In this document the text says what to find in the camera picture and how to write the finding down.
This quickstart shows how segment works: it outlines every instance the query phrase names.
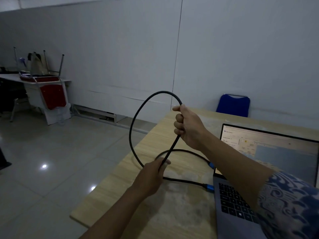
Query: hand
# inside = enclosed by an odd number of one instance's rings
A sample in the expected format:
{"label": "hand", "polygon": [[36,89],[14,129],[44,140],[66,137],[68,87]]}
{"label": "hand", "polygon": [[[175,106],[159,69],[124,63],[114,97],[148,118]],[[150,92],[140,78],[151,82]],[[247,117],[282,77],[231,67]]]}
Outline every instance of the hand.
{"label": "hand", "polygon": [[173,107],[173,111],[181,112],[176,115],[174,132],[181,135],[184,142],[193,149],[202,151],[204,143],[212,134],[204,127],[197,114],[188,109],[184,104]]}
{"label": "hand", "polygon": [[169,160],[166,160],[160,168],[163,159],[164,158],[158,158],[153,162],[146,163],[130,187],[130,189],[138,193],[142,199],[155,194],[162,184],[164,170],[168,164],[171,164]]}

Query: blue chair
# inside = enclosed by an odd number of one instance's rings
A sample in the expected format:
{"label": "blue chair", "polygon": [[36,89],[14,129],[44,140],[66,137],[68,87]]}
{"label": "blue chair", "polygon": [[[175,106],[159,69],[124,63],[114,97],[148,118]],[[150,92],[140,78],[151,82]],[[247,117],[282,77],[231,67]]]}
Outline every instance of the blue chair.
{"label": "blue chair", "polygon": [[223,94],[220,97],[216,112],[248,117],[250,98],[247,96]]}

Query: peeling wall surface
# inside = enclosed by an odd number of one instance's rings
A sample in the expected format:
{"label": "peeling wall surface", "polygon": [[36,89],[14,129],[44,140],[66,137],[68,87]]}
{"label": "peeling wall surface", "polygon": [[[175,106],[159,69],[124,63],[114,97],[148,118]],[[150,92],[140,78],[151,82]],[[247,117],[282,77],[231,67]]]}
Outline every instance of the peeling wall surface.
{"label": "peeling wall surface", "polygon": [[[0,65],[47,51],[71,103],[133,117],[159,90],[214,111],[224,93],[249,116],[319,129],[319,0],[105,0],[0,13]],[[153,97],[157,122],[177,101]]]}

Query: laptop bezel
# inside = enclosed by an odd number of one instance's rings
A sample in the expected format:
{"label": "laptop bezel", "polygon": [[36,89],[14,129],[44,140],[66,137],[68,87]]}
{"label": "laptop bezel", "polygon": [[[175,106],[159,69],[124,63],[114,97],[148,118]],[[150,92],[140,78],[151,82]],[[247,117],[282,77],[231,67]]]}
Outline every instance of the laptop bezel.
{"label": "laptop bezel", "polygon": [[[262,133],[266,133],[266,134],[272,134],[272,135],[278,135],[278,136],[282,136],[282,137],[294,138],[294,139],[299,139],[299,140],[308,141],[308,142],[315,142],[315,143],[317,143],[319,145],[319,141],[316,141],[316,140],[311,140],[311,139],[306,139],[306,138],[299,138],[299,137],[289,136],[289,135],[280,134],[280,133],[276,133],[276,132],[262,131],[262,130],[258,130],[258,129],[252,129],[252,128],[247,128],[247,127],[243,127],[243,126],[236,126],[236,125],[231,125],[231,124],[226,124],[226,123],[223,123],[223,125],[222,125],[222,129],[221,129],[221,132],[220,132],[220,138],[219,138],[220,140],[222,138],[224,126],[231,126],[231,127],[235,127],[235,128],[241,128],[241,129],[249,130],[249,131],[262,132]],[[319,165],[319,146],[318,146],[318,153],[317,153],[317,170],[316,170],[316,176],[315,176],[315,180],[314,180],[313,186],[316,186],[316,183],[317,183],[318,165]],[[225,176],[216,173],[216,167],[214,168],[214,175],[213,176],[214,177],[219,177],[219,178],[224,179],[224,180],[227,180],[225,178]]]}

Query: black cable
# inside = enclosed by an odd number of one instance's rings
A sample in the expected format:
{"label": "black cable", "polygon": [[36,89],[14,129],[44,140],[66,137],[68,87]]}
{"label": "black cable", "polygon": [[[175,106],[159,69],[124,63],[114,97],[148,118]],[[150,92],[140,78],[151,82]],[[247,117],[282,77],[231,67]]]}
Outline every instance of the black cable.
{"label": "black cable", "polygon": [[[132,136],[132,129],[133,129],[133,124],[134,124],[134,121],[136,119],[136,117],[138,116],[138,113],[141,111],[141,109],[143,108],[143,106],[146,104],[146,102],[148,102],[153,96],[156,96],[158,94],[162,94],[162,93],[165,93],[165,94],[169,94],[171,96],[173,96],[177,101],[178,103],[181,105],[182,102],[181,100],[177,97],[177,95],[173,94],[172,92],[169,92],[169,91],[158,91],[158,92],[155,92],[154,94],[150,95],[144,102],[143,104],[140,106],[140,108],[138,109],[138,111],[136,112],[133,120],[132,120],[132,123],[131,123],[131,127],[130,127],[130,133],[129,133],[129,142],[130,142],[130,147],[131,147],[131,150],[132,150],[132,153],[134,154],[136,160],[138,161],[138,163],[144,167],[144,164],[140,161],[140,159],[138,158],[137,154],[135,153],[134,151],[134,148],[133,148],[133,145],[132,145],[132,139],[131,139],[131,136]],[[208,163],[208,165],[210,165],[210,161],[208,161],[206,158],[202,157],[201,155],[197,154],[197,153],[194,153],[192,151],[188,151],[188,150],[185,150],[185,149],[174,149],[175,145],[177,144],[177,141],[178,139],[180,138],[180,135],[178,135],[175,139],[175,141],[173,142],[171,148],[169,150],[166,150],[164,152],[161,152],[155,159],[159,158],[160,156],[162,156],[163,154],[166,153],[166,156],[165,158],[163,159],[162,161],[162,164],[161,166],[165,163],[165,161],[167,160],[167,158],[169,157],[170,153],[173,152],[173,151],[179,151],[179,152],[187,152],[187,153],[190,153],[190,154],[193,154],[193,155],[196,155],[197,157],[205,160],[206,163]],[[182,183],[188,183],[188,184],[193,184],[193,185],[199,185],[201,187],[204,187],[205,189],[207,189],[207,184],[202,184],[202,183],[198,183],[198,182],[194,182],[194,181],[190,181],[190,180],[184,180],[184,179],[174,179],[174,178],[168,178],[168,177],[163,177],[163,179],[166,179],[166,180],[170,180],[170,181],[175,181],[175,182],[182,182]]]}

